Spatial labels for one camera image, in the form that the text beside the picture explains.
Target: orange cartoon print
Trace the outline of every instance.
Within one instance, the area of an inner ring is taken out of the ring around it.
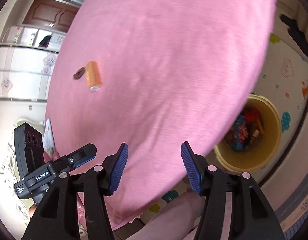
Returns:
[[[304,81],[302,81],[302,95],[304,99],[305,99],[305,96],[307,95],[307,92],[308,92],[308,86],[305,85]]]
[[[292,62],[288,58],[285,58],[283,61],[282,75],[285,78],[291,78],[294,76]]]

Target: person's leg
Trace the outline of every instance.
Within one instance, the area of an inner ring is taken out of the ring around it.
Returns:
[[[203,209],[205,197],[190,190],[170,202],[128,240],[182,240]]]

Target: silver screw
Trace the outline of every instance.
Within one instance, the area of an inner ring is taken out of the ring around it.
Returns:
[[[213,172],[217,170],[216,166],[214,166],[214,165],[209,165],[209,166],[207,167],[207,169],[208,169],[209,171],[213,171]]]
[[[67,172],[62,172],[61,174],[59,174],[59,177],[60,177],[61,179],[66,178],[66,177],[67,177]]]
[[[102,165],[96,165],[95,167],[94,167],[94,171],[102,171],[103,170],[103,166]]]
[[[243,178],[249,179],[251,177],[251,174],[249,174],[248,172],[243,172],[242,176]]]

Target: teal cartoon print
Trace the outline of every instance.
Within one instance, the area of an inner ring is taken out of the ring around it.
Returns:
[[[165,200],[167,203],[171,202],[173,199],[176,199],[178,197],[178,193],[176,190],[172,190],[167,192],[162,199]]]
[[[287,131],[290,128],[291,116],[288,112],[284,112],[282,115],[281,125],[282,132]]]

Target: camera lens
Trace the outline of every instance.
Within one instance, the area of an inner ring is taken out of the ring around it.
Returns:
[[[31,143],[31,141],[32,141],[32,137],[31,137],[31,134],[30,134],[30,133],[27,133],[27,141],[28,141],[29,143]]]
[[[38,146],[38,140],[37,140],[36,135],[34,135],[34,145],[35,145],[35,146]]]

